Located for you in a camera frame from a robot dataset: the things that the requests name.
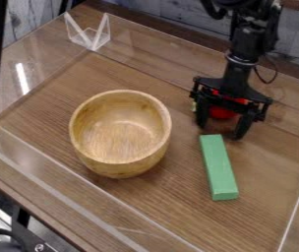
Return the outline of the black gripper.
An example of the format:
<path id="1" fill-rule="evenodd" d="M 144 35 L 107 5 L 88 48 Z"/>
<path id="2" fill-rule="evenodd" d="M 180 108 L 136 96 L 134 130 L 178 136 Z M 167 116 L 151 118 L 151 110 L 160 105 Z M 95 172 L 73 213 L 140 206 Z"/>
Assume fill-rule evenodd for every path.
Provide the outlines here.
<path id="1" fill-rule="evenodd" d="M 222 78 L 194 77 L 190 92 L 202 89 L 216 90 L 231 98 L 243 98 L 249 101 L 245 107 L 238 108 L 242 115 L 234 131 L 234 139 L 241 140 L 247 134 L 254 122 L 265 121 L 266 113 L 273 99 L 258 92 L 249 84 L 251 71 L 257 67 L 257 61 L 245 60 L 233 53 L 226 55 L 227 66 Z M 206 126 L 210 116 L 210 103 L 204 97 L 199 97 L 195 106 L 195 120 L 200 128 Z"/>

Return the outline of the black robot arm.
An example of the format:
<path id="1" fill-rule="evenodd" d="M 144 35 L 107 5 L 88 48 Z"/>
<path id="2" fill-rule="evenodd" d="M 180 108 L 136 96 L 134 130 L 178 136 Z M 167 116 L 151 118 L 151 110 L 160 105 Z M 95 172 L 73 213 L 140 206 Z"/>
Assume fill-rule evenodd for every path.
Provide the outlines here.
<path id="1" fill-rule="evenodd" d="M 233 138 L 241 140 L 255 122 L 265 121 L 273 98 L 257 91 L 249 83 L 251 72 L 270 84 L 258 72 L 258 63 L 278 41 L 278 24 L 282 12 L 279 0 L 199 0 L 206 13 L 222 20 L 233 13 L 227 65 L 222 78 L 196 76 L 190 91 L 195 121 L 206 126 L 211 112 L 222 108 L 241 115 Z"/>

